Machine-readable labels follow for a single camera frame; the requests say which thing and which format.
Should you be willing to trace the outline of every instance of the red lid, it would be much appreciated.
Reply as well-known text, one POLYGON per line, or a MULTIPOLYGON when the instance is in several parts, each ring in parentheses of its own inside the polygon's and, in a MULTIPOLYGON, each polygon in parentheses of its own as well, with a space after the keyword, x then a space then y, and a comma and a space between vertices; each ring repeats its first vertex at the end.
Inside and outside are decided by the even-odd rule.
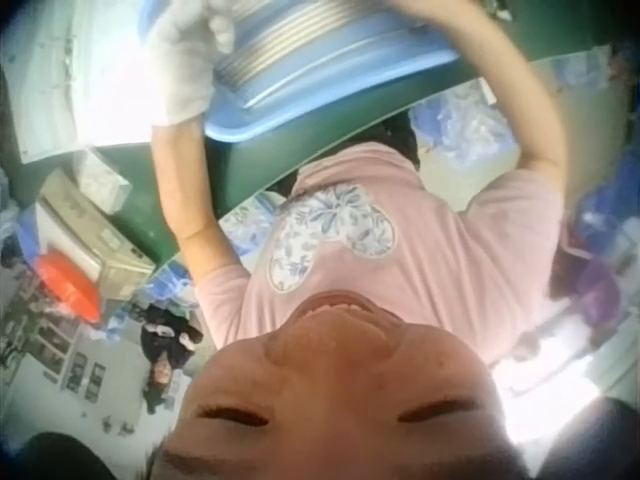
POLYGON ((52 250, 37 257, 35 265, 47 288, 73 313, 88 323, 100 322, 100 293, 76 264, 52 250))

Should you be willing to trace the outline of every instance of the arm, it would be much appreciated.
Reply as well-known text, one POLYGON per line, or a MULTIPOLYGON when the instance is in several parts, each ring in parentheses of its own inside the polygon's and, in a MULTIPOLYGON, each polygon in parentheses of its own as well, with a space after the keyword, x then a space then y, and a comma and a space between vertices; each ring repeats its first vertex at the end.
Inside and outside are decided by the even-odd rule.
POLYGON ((196 285, 239 264, 213 214, 202 120, 155 127, 151 148, 162 212, 196 285))
POLYGON ((213 214, 202 125, 214 95, 215 61, 233 47, 223 4, 170 2, 145 44, 160 203, 196 285, 239 264, 213 214))
POLYGON ((394 0, 442 28, 496 95, 522 148, 518 168, 538 172, 564 192, 567 136, 551 94, 500 27, 470 0, 394 0))

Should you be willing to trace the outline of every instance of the closed eye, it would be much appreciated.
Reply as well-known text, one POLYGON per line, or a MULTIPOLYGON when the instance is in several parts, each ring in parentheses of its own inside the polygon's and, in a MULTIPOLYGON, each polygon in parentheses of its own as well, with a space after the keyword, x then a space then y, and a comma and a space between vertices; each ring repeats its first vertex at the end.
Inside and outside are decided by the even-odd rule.
POLYGON ((238 423, 245 427, 260 428, 269 425, 269 420, 258 415, 257 413, 239 410, 237 408, 214 408, 205 410, 200 418, 226 420, 228 422, 238 423))
POLYGON ((424 405, 409 410, 398 417, 399 423, 421 423, 443 415, 458 412, 478 410, 478 403, 474 400, 448 400, 445 402, 424 405))

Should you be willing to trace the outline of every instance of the mouth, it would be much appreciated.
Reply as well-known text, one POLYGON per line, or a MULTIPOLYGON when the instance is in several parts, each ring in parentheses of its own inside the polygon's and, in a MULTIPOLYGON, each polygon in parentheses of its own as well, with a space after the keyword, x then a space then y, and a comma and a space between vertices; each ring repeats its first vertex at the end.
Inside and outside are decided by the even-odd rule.
POLYGON ((381 330, 385 336, 397 332, 404 325, 402 320, 378 307, 371 300, 346 291, 324 292, 308 298, 293 312, 287 323, 296 323, 311 315, 329 310, 352 313, 350 318, 381 330))

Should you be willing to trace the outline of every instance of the teeth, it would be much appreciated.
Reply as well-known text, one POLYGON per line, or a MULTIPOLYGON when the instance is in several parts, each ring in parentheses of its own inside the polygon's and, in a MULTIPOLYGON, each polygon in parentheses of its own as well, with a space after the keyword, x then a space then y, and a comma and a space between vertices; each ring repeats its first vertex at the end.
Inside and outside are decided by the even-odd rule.
POLYGON ((327 311, 327 310, 333 310, 333 309, 336 309, 336 308, 340 308, 342 310, 362 311, 362 308, 360 308, 357 305, 351 305, 351 304, 348 304, 348 303, 343 303, 343 304, 340 304, 340 305, 324 305, 324 306, 322 306, 320 308, 316 308, 315 310, 310 311, 309 313, 307 313, 307 315, 311 315, 313 313, 324 312, 324 311, 327 311))

